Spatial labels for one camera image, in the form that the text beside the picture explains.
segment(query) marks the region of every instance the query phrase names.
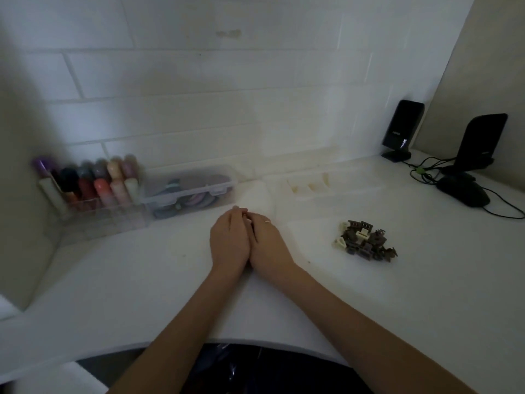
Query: forearm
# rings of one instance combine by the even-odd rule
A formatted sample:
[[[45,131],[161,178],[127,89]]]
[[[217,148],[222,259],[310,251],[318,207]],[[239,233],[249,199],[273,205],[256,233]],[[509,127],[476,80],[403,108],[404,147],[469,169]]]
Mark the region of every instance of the forearm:
[[[377,394],[472,393],[460,380],[350,307],[299,267],[278,287]]]
[[[212,269],[184,308],[108,394],[179,392],[240,274]]]

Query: computer mouse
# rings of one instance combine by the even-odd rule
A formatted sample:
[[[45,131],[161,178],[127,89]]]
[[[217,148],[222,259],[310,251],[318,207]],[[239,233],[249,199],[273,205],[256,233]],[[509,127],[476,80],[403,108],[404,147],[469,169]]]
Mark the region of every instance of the computer mouse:
[[[469,179],[447,175],[437,182],[436,187],[469,207],[484,207],[490,203],[483,188]]]

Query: speaker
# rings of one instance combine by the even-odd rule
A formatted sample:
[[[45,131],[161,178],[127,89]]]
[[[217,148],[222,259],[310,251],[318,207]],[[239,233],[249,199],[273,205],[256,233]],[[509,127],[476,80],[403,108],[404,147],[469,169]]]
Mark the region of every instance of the speaker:
[[[507,113],[473,118],[467,125],[454,165],[443,167],[441,172],[445,175],[460,174],[493,164],[492,155],[508,118]]]
[[[383,139],[383,145],[394,151],[381,156],[392,162],[402,162],[410,159],[408,151],[410,140],[423,118],[425,105],[420,102],[401,100],[397,105],[394,117]]]

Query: white table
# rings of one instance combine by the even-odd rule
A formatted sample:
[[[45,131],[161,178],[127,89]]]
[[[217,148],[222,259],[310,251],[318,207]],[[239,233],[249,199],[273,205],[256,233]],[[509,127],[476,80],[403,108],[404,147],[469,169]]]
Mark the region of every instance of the white table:
[[[337,215],[281,228],[296,262],[332,292],[414,345],[479,392],[525,392],[525,222],[470,209],[382,158],[366,168],[383,187],[339,204]],[[525,207],[525,196],[483,184]],[[495,211],[509,210],[497,205]],[[263,182],[238,202],[271,215]],[[387,231],[399,258],[366,262],[331,247],[337,224],[364,219]],[[0,323],[0,382],[150,343],[211,267],[208,230],[223,208],[155,222],[145,230],[61,248],[41,294]],[[246,272],[210,341],[261,344],[344,363],[305,315]]]

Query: person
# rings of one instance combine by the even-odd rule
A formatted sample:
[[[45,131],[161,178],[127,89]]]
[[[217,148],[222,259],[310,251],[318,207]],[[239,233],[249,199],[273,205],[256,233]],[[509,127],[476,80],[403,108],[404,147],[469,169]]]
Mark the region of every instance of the person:
[[[296,265],[269,218],[235,206],[213,225],[209,244],[213,266],[208,276],[109,394],[180,392],[248,260],[301,308],[374,393],[474,392]]]

